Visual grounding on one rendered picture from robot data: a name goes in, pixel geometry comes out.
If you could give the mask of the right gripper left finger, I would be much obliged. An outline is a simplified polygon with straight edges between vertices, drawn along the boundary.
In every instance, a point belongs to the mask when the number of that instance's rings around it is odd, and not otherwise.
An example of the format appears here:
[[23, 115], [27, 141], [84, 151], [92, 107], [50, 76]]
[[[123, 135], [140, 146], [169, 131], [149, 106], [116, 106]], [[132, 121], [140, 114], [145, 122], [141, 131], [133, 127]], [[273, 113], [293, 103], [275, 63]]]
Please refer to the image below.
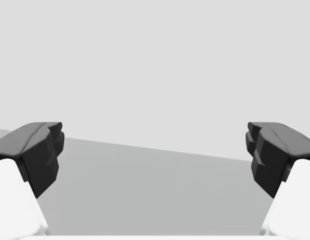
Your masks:
[[50, 234], [37, 199], [55, 182], [61, 122], [32, 122], [0, 137], [0, 237]]

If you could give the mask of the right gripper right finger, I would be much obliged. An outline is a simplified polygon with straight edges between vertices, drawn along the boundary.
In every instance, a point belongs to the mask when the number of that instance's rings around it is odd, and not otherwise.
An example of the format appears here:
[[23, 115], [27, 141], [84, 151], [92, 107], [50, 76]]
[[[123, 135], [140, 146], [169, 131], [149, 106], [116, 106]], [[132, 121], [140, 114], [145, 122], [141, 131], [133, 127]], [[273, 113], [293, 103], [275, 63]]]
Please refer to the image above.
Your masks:
[[277, 122], [247, 127], [253, 179], [273, 199], [260, 235], [310, 237], [310, 138]]

